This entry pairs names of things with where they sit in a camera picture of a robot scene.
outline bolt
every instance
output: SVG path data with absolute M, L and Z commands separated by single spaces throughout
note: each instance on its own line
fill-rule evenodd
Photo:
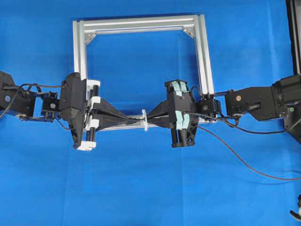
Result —
M 10 96 L 5 96 L 5 101 L 9 102 L 10 101 Z

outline blue backdrop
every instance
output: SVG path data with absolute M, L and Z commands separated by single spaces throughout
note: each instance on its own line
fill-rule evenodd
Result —
M 269 86 L 293 74 L 284 0 L 2 0 L 0 70 L 17 84 L 60 84 L 73 71 L 73 20 L 178 14 L 205 14 L 216 91 Z M 197 84 L 194 43 L 183 32 L 98 36 L 87 55 L 100 95 L 125 113 L 154 108 L 166 98 L 165 81 Z M 251 116 L 241 126 L 282 128 Z M 257 169 L 300 175 L 301 148 L 288 134 L 205 127 Z M 196 143 L 172 149 L 170 131 L 161 128 L 99 132 L 88 153 L 73 150 L 58 123 L 5 116 L 0 225 L 297 225 L 289 210 L 297 208 L 299 182 L 255 175 L 202 131 Z

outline black cable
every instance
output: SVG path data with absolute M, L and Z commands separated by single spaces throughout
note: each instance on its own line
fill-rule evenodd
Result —
M 295 122 L 292 126 L 284 129 L 284 130 L 280 130 L 280 131 L 272 131 L 272 132 L 257 132 L 257 131 L 250 131 L 250 130 L 247 130 L 247 129 L 243 129 L 237 125 L 234 125 L 228 121 L 224 121 L 223 119 L 220 119 L 220 118 L 215 118 L 215 117 L 211 117 L 211 116 L 208 116 L 208 115 L 204 115 L 204 114 L 198 114 L 198 113 L 187 113 L 187 114 L 191 114 L 191 115 L 195 115 L 195 116 L 202 116 L 202 117 L 205 117 L 205 118 L 209 118 L 209 119 L 213 119 L 213 120 L 217 120 L 217 121 L 221 121 L 223 123 L 226 123 L 227 125 L 231 126 L 231 127 L 234 127 L 234 128 L 237 128 L 241 131 L 244 131 L 246 133 L 252 133 L 252 134 L 277 134 L 277 133 L 284 133 L 284 132 L 287 132 L 289 131 L 290 129 L 294 128 L 296 125 L 298 125 L 300 122 L 301 122 L 301 118 L 298 119 L 297 122 Z
M 193 91 L 193 89 L 196 89 L 196 90 L 198 91 L 198 94 L 199 94 L 200 97 L 202 96 L 202 94 L 201 94 L 201 92 L 199 91 L 199 88 L 198 88 L 197 86 L 191 87 L 191 88 L 190 88 L 191 92 Z
M 70 128 L 65 127 L 65 126 L 61 123 L 61 121 L 59 121 L 58 118 L 55 118 L 55 119 L 58 121 L 58 123 L 61 124 L 61 126 L 63 127 L 63 129 L 65 129 L 65 130 L 70 130 Z
M 23 86 L 36 86 L 36 87 L 44 87 L 44 88 L 65 88 L 65 86 L 46 86 L 46 85 L 39 85 L 36 83 L 25 83 L 22 84 L 21 86 L 17 87 L 17 86 L 13 86 L 13 87 L 3 87 L 2 89 L 17 89 L 15 95 L 13 96 L 13 98 L 10 100 L 10 103 L 8 104 L 8 106 L 4 109 L 4 111 L 0 114 L 0 119 L 6 114 L 6 112 L 8 112 L 8 110 L 11 108 L 11 106 L 13 105 L 13 102 L 15 100 L 15 98 L 17 97 L 18 93 L 23 90 L 22 87 Z
M 275 177 L 266 173 L 262 173 L 260 171 L 258 171 L 257 169 L 253 168 L 252 166 L 250 166 L 245 160 L 243 160 L 239 154 L 237 154 L 223 139 L 221 139 L 218 135 L 216 135 L 215 133 L 211 132 L 208 129 L 205 129 L 201 126 L 198 126 L 198 128 L 204 130 L 205 132 L 211 134 L 212 136 L 214 136 L 216 139 L 218 139 L 220 142 L 222 142 L 245 166 L 247 166 L 250 170 L 254 171 L 255 173 L 258 173 L 264 177 L 267 178 L 271 178 L 271 179 L 276 179 L 276 180 L 286 180 L 286 181 L 295 181 L 295 180 L 301 180 L 301 178 L 279 178 L 279 177 Z

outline aluminum frame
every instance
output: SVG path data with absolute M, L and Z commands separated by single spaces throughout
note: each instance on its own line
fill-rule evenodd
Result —
M 80 73 L 82 80 L 88 79 L 86 45 L 97 35 L 175 30 L 183 30 L 195 40 L 200 90 L 203 94 L 213 94 L 214 86 L 204 15 L 73 21 L 74 71 Z M 104 130 L 135 128 L 144 128 L 144 126 L 137 122 L 130 126 L 119 125 Z

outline black plastic part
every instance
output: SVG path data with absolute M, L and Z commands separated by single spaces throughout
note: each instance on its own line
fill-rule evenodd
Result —
M 55 118 L 59 118 L 59 104 L 60 100 L 57 99 L 57 93 L 49 92 L 49 95 L 43 98 L 41 115 L 45 117 L 45 121 L 53 122 Z
M 93 107 L 95 108 L 95 112 L 92 113 L 92 119 L 99 120 L 99 126 L 96 131 L 121 124 L 130 125 L 136 122 L 135 120 L 131 120 L 126 117 L 122 112 L 118 111 L 103 98 L 101 99 L 100 104 L 95 103 Z
M 227 114 L 249 112 L 256 120 L 270 120 L 286 116 L 286 105 L 281 103 L 275 87 L 250 87 L 225 95 Z
M 65 88 L 61 89 L 59 110 L 61 118 L 68 121 L 74 142 L 73 147 L 77 149 L 81 145 L 84 130 L 87 80 L 81 80 L 79 73 L 71 73 L 62 85 Z
M 182 80 L 175 81 L 180 86 Z M 193 146 L 195 145 L 194 139 L 197 132 L 198 117 L 189 116 L 190 122 L 187 129 L 176 129 L 177 117 L 175 111 L 195 113 L 195 101 L 188 89 L 187 82 L 182 81 L 185 83 L 188 91 L 182 92 L 182 96 L 177 95 L 172 82 L 168 81 L 165 83 L 167 100 L 155 107 L 147 115 L 147 119 L 149 123 L 171 129 L 172 147 Z
M 11 100 L 17 92 L 17 89 L 3 89 L 9 86 L 15 86 L 12 76 L 0 72 L 0 111 L 3 111 L 8 106 L 10 103 L 9 100 Z M 7 114 L 32 117 L 35 101 L 36 97 L 33 93 L 24 90 L 22 92 L 19 91 Z
M 197 112 L 200 114 L 215 117 L 217 114 L 222 113 L 221 102 L 216 99 L 200 100 L 196 103 Z

